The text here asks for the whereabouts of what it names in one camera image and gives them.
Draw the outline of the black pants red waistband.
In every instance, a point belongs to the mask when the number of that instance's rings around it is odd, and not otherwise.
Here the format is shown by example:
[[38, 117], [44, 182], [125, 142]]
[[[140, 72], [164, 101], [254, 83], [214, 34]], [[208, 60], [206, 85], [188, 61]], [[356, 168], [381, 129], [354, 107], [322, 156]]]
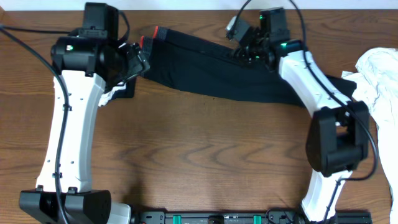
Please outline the black pants red waistband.
[[244, 64], [232, 49], [182, 32], [156, 27], [140, 46], [149, 60], [144, 78], [180, 91], [258, 103], [303, 107], [292, 87], [262, 63]]

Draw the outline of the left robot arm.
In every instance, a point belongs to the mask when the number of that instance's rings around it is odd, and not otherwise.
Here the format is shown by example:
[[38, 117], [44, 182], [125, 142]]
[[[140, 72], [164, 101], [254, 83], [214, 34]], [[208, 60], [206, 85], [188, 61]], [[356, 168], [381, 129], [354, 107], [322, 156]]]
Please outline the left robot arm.
[[41, 223], [132, 223], [132, 208], [92, 188], [96, 114], [150, 65], [138, 44], [119, 36], [124, 13], [105, 3], [85, 5], [83, 25], [51, 49], [55, 100], [49, 144], [34, 189], [21, 210]]

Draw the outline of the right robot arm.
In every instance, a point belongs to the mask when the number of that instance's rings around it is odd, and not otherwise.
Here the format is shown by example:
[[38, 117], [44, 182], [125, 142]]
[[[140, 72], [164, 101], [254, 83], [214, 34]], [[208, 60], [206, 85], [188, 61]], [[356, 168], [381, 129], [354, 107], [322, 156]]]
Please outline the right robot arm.
[[307, 194], [297, 212], [268, 212], [269, 223], [371, 223], [369, 212], [339, 212], [336, 203], [353, 171], [368, 156], [367, 107], [335, 87], [313, 60], [305, 39], [292, 39], [285, 10], [262, 10], [253, 27], [239, 16], [226, 27], [238, 43], [233, 56], [262, 62], [287, 82], [311, 117], [306, 155], [312, 167]]

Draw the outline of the black folded garment under white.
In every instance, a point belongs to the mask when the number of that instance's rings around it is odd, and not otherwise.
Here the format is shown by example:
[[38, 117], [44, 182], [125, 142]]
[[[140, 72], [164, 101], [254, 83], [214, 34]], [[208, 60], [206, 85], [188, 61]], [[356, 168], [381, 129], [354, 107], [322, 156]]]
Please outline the black folded garment under white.
[[112, 100], [123, 99], [123, 98], [133, 98], [136, 89], [136, 79], [127, 82], [124, 86], [116, 86], [113, 88], [114, 93], [112, 95]]

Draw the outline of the white folded cloth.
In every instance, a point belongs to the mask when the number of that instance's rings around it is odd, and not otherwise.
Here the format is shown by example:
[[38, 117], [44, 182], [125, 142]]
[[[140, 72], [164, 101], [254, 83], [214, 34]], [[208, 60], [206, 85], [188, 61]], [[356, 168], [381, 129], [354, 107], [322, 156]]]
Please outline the white folded cloth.
[[98, 106], [102, 107], [108, 104], [113, 98], [115, 98], [115, 94], [121, 93], [126, 89], [126, 83], [120, 82], [116, 86], [114, 86], [109, 92], [103, 93], [99, 99]]

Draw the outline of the white crumpled garment right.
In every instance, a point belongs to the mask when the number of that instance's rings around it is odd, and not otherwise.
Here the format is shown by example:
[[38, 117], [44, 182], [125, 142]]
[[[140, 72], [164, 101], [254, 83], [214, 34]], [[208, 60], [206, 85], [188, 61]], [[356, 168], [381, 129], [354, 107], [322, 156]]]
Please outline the white crumpled garment right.
[[368, 50], [355, 65], [357, 72], [341, 77], [357, 84], [353, 98], [363, 101], [377, 124], [379, 157], [390, 186], [390, 222], [397, 218], [397, 49]]

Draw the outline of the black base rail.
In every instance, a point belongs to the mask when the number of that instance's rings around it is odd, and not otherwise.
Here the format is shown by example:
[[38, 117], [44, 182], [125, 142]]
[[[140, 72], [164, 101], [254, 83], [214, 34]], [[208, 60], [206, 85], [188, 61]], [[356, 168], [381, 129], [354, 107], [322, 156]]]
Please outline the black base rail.
[[293, 210], [269, 210], [265, 213], [169, 213], [150, 211], [136, 213], [132, 224], [293, 224], [308, 223]]

